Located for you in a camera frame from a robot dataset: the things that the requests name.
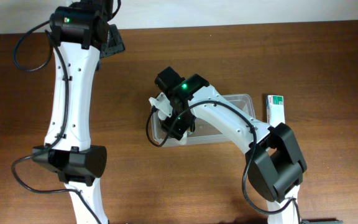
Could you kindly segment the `white green medicine box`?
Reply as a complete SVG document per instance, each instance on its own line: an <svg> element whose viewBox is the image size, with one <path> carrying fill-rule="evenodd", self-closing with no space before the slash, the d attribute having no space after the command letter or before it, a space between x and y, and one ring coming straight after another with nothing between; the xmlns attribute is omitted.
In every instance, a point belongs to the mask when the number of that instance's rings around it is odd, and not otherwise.
<svg viewBox="0 0 358 224"><path fill-rule="evenodd" d="M280 95L267 95L267 122L276 127L280 123L285 123L284 97Z"/></svg>

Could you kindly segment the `white squeeze bottle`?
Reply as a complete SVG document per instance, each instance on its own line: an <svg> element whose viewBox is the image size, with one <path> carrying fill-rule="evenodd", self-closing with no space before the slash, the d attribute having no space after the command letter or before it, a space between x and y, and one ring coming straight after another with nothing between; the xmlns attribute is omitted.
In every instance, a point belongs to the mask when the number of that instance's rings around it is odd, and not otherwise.
<svg viewBox="0 0 358 224"><path fill-rule="evenodd" d="M186 131L185 133L183 133L183 136L180 140L177 141L177 144L179 145L187 145L188 143L188 138L192 135L193 133L191 131Z"/></svg>

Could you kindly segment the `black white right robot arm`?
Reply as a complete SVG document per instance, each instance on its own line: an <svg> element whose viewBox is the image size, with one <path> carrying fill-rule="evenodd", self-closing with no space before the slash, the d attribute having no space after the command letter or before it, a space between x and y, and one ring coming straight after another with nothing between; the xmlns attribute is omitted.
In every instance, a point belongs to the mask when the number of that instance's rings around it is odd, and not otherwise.
<svg viewBox="0 0 358 224"><path fill-rule="evenodd" d="M181 77L167 67L156 79L161 93L150 98L166 137L184 140L197 118L232 141L246 159L242 193L269 223L303 223L298 192L307 170L295 133L285 123L272 126L259 121L223 98L198 74Z"/></svg>

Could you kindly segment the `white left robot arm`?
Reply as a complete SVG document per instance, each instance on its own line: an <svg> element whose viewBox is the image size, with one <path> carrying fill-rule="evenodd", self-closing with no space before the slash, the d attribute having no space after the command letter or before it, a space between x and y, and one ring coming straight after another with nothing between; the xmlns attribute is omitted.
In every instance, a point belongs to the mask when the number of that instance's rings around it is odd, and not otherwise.
<svg viewBox="0 0 358 224"><path fill-rule="evenodd" d="M107 149L90 138L93 78L100 60L125 50L115 25L113 0L78 1L50 16L56 74L50 126L33 161L56 173L73 204L77 223L108 223L101 197Z"/></svg>

